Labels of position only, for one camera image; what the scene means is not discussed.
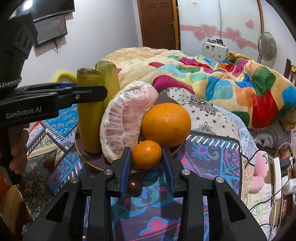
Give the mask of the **person's left hand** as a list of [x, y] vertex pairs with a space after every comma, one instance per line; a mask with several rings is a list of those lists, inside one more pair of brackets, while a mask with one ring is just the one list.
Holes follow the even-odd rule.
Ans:
[[27, 128], [30, 127], [30, 124], [27, 123], [22, 125], [20, 135], [16, 142], [12, 145], [11, 154], [13, 160], [10, 162], [10, 169], [16, 174], [24, 172], [27, 164], [27, 142], [29, 139], [29, 133]]

